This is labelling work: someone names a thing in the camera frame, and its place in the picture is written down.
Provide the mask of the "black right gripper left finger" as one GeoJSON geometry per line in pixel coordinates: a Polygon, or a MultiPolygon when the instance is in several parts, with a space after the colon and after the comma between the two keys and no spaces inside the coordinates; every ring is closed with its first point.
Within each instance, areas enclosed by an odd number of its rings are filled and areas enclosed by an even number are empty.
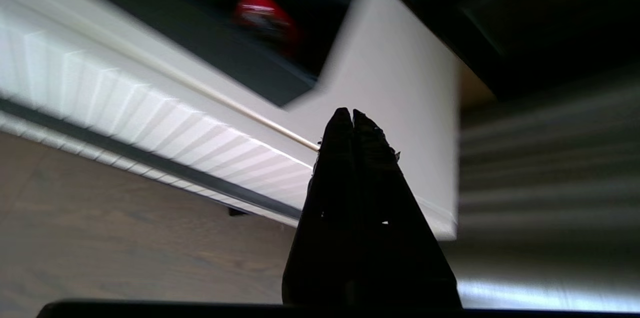
{"type": "Polygon", "coordinates": [[[286,305],[358,302],[362,189],[354,131],[347,108],[336,109],[325,127],[282,277],[286,305]]]}

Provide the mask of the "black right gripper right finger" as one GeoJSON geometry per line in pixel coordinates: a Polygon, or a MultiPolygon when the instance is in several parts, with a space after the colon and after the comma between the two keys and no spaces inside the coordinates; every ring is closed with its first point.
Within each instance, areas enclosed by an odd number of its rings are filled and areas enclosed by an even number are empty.
{"type": "Polygon", "coordinates": [[[383,130],[353,111],[365,295],[383,305],[460,309],[457,280],[383,130]]]}

